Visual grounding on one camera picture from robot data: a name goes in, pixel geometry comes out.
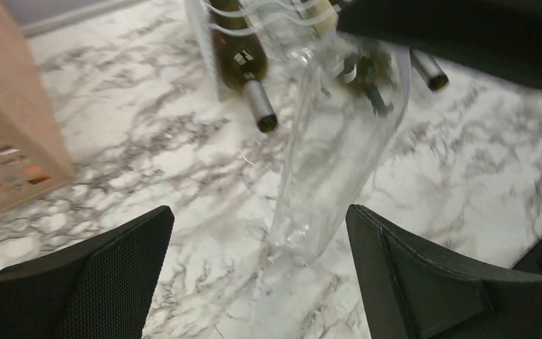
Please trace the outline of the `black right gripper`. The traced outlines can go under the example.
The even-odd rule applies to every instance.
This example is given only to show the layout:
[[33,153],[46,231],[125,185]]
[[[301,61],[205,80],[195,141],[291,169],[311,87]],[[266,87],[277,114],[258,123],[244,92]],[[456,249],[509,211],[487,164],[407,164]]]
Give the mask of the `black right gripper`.
[[352,1],[337,30],[542,90],[542,1]]

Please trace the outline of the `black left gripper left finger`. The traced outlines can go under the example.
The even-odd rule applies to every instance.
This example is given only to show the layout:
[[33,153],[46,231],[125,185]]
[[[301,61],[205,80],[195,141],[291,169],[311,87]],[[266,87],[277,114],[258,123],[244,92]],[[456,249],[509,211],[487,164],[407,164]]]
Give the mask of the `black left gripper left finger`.
[[0,338],[140,338],[174,215],[160,206],[0,270]]

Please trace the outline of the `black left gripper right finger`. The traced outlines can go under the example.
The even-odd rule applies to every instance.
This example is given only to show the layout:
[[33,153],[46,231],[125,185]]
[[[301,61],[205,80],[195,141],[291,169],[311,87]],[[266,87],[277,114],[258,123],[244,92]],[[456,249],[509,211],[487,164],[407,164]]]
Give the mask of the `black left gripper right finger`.
[[542,239],[503,268],[361,205],[345,221],[373,338],[542,338]]

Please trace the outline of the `green bottle dark brown label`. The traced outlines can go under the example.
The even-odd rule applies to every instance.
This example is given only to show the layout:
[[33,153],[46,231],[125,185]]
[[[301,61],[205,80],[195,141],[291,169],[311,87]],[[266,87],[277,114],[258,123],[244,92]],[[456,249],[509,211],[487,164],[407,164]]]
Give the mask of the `green bottle dark brown label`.
[[416,49],[410,50],[411,65],[432,92],[443,90],[450,80],[433,56]]

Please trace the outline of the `clear tall glass bottle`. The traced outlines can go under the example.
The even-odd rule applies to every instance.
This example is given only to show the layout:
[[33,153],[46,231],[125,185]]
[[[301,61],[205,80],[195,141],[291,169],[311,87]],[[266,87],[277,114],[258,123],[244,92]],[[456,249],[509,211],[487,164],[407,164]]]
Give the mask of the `clear tall glass bottle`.
[[409,50],[377,42],[392,57],[395,83],[381,90],[394,106],[384,117],[365,95],[354,95],[322,66],[306,61],[269,233],[270,243],[299,263],[325,251],[407,110]]

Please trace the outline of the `green bottle grey foil neck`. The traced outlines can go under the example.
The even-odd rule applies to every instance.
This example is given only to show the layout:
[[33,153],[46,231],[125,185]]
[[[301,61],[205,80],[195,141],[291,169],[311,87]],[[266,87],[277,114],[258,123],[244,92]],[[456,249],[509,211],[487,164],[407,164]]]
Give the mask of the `green bottle grey foil neck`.
[[230,35],[214,29],[212,42],[222,82],[243,95],[259,131],[274,131],[278,125],[277,115],[262,84],[268,59],[258,36],[253,32]]

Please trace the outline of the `green wine bottle white label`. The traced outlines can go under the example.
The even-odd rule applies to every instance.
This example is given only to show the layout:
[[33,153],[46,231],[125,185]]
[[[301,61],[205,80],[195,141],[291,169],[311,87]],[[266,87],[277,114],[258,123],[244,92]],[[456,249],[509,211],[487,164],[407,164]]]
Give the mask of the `green wine bottle white label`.
[[313,20],[315,44],[306,61],[314,61],[354,95],[365,95],[373,112],[384,117],[394,110],[381,90],[394,88],[390,53],[377,41],[347,40],[336,33],[338,13],[349,1],[295,1],[299,15]]

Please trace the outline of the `clear glass wine bottle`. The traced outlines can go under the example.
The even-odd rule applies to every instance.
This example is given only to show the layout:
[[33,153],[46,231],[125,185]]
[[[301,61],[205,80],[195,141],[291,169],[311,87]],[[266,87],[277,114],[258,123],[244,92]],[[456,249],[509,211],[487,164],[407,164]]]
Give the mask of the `clear glass wine bottle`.
[[306,59],[313,45],[332,31],[334,1],[241,1],[240,9],[272,61]]

